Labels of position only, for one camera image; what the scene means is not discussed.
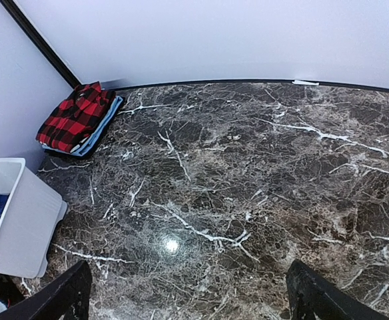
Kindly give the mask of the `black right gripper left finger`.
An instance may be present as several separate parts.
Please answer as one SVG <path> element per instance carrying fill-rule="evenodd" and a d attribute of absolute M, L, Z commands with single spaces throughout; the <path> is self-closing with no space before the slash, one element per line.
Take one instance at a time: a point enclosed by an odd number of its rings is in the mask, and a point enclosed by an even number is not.
<path fill-rule="evenodd" d="M 92 274 L 86 261 L 79 261 L 62 275 L 8 310 L 0 319 L 88 319 Z"/>

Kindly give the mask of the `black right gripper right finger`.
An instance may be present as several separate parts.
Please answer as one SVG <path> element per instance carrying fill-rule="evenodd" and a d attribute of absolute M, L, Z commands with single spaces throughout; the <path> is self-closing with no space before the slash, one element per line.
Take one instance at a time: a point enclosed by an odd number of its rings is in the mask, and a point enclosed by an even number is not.
<path fill-rule="evenodd" d="M 287 271 L 286 287 L 291 319 L 387 320 L 297 259 Z"/>

